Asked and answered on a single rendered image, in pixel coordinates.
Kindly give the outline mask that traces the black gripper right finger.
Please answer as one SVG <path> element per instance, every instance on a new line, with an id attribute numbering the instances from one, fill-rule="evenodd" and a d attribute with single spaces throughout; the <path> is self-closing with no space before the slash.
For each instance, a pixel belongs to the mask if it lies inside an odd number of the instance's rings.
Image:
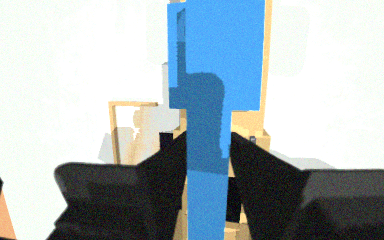
<path id="1" fill-rule="evenodd" d="M 384 168 L 300 170 L 237 132 L 230 160 L 251 240 L 292 240 L 318 197 L 384 196 Z"/>

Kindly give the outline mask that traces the blue sliding bar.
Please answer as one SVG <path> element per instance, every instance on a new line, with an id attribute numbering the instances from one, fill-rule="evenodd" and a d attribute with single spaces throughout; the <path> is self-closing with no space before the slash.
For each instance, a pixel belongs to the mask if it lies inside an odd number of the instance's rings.
<path id="1" fill-rule="evenodd" d="M 265 0 L 167 4 L 169 109 L 186 109 L 188 240 L 224 240 L 232 110 L 260 111 Z"/>

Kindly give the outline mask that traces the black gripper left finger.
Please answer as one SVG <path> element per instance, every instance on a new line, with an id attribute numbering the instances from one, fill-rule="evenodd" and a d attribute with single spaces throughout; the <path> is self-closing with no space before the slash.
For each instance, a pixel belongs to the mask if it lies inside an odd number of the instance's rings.
<path id="1" fill-rule="evenodd" d="M 67 206 L 136 207 L 148 240 L 173 240 L 187 176 L 187 131 L 136 165 L 64 162 L 53 172 Z"/>

